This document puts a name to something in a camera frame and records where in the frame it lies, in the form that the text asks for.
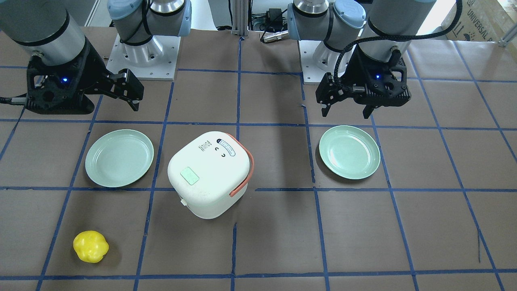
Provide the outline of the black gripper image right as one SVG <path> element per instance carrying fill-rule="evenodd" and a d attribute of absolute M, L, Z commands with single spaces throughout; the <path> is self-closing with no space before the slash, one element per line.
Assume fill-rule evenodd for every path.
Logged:
<path fill-rule="evenodd" d="M 316 89 L 316 101 L 321 105 L 322 117 L 337 102 L 352 98 L 365 105 L 362 114 L 370 118 L 378 107 L 400 107 L 412 99 L 407 84 L 407 68 L 398 46 L 388 50 L 387 61 L 377 61 L 356 46 L 343 76 L 334 79 L 325 73 Z"/>

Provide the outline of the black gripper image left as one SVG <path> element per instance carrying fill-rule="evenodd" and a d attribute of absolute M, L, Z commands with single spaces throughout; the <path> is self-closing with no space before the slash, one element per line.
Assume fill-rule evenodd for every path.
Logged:
<path fill-rule="evenodd" d="M 88 95 L 106 95 L 125 101 L 138 111 L 144 86 L 129 69 L 114 74 L 87 40 L 79 55 L 61 65 L 46 65 L 32 55 L 27 66 L 25 108 L 37 114 L 90 114 Z"/>

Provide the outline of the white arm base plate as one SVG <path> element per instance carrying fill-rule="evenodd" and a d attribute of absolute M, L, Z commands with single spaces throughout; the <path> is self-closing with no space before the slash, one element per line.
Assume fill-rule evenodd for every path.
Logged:
<path fill-rule="evenodd" d="M 129 46 L 117 35 L 107 69 L 113 73 L 129 69 L 139 80 L 173 81 L 181 37 L 153 36 L 147 44 Z"/>
<path fill-rule="evenodd" d="M 303 81 L 318 85 L 325 73 L 334 72 L 339 53 L 327 48 L 323 41 L 300 40 L 298 44 Z"/>

